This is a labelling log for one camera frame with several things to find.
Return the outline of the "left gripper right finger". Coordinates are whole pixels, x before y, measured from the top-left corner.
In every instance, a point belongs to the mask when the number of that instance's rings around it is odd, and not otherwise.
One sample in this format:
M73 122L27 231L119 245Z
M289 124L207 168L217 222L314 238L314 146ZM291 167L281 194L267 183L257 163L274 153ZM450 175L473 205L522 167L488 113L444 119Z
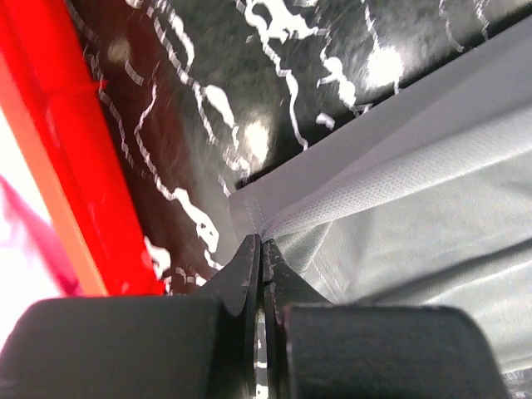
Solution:
M449 307L335 305L262 246L272 398L506 398L479 327Z

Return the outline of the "dark grey t-shirt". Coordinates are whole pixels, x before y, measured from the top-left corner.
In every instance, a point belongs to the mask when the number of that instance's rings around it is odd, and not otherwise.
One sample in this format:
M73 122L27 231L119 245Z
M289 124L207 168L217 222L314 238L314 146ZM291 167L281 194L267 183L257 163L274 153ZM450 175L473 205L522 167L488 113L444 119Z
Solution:
M230 196L327 299L446 305L504 372L531 365L531 21Z

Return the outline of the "red plastic bin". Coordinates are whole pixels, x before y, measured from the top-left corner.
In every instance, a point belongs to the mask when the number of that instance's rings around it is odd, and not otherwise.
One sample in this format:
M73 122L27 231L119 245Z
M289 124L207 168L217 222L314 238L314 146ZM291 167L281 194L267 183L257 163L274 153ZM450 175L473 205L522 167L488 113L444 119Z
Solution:
M1 4L1 105L89 296L160 295L67 6Z

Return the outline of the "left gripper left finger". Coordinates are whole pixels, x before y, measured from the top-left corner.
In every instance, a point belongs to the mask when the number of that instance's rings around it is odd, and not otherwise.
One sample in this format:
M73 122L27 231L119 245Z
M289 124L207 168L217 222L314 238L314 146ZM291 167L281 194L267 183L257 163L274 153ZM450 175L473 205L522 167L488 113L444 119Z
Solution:
M34 303L1 352L4 398L250 398L261 243L196 292Z

